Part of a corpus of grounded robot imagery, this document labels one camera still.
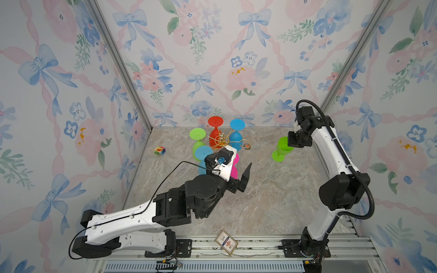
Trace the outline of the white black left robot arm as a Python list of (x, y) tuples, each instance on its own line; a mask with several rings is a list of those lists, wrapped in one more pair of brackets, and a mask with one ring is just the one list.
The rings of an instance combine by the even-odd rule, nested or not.
[(244, 192), (250, 169), (240, 179), (223, 178), (224, 169), (214, 167), (168, 192), (155, 194), (142, 205), (116, 213), (86, 210), (81, 218), (84, 229), (72, 240), (68, 253), (78, 258), (96, 259), (121, 250), (145, 251), (148, 257), (165, 257), (176, 252), (173, 226), (188, 225), (191, 217), (211, 215), (226, 191)]

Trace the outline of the gold wire glass rack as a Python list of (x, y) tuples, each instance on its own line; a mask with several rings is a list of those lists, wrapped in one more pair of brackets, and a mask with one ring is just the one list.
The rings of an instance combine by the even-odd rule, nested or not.
[(208, 138), (213, 142), (213, 145), (211, 146), (213, 150), (219, 150), (225, 146), (234, 143), (236, 143), (240, 148), (244, 150), (250, 150), (252, 147), (252, 144), (249, 140), (242, 139), (240, 141), (231, 141), (229, 136), (225, 135), (224, 133), (220, 133), (216, 138), (213, 138), (211, 136), (208, 136)]

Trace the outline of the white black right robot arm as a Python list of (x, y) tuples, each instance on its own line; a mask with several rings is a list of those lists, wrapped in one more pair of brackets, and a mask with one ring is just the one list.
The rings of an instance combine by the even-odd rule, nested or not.
[(335, 125), (329, 116), (317, 116), (311, 106), (296, 111), (296, 131), (288, 133), (288, 146), (315, 147), (327, 170), (328, 181), (319, 188), (321, 205), (313, 221), (304, 228), (300, 240), (281, 242), (287, 258), (308, 258), (319, 264), (329, 257), (328, 237), (339, 218), (369, 192), (370, 177), (351, 162), (340, 143)]

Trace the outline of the magenta wine glass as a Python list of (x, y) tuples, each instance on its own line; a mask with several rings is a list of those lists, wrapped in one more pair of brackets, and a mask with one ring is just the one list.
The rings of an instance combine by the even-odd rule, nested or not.
[(239, 160), (240, 160), (240, 157), (238, 154), (236, 154), (236, 157), (233, 160), (233, 166), (232, 166), (232, 170), (231, 170), (231, 177), (234, 179), (238, 179), (238, 176), (239, 176), (238, 169), (236, 167)]

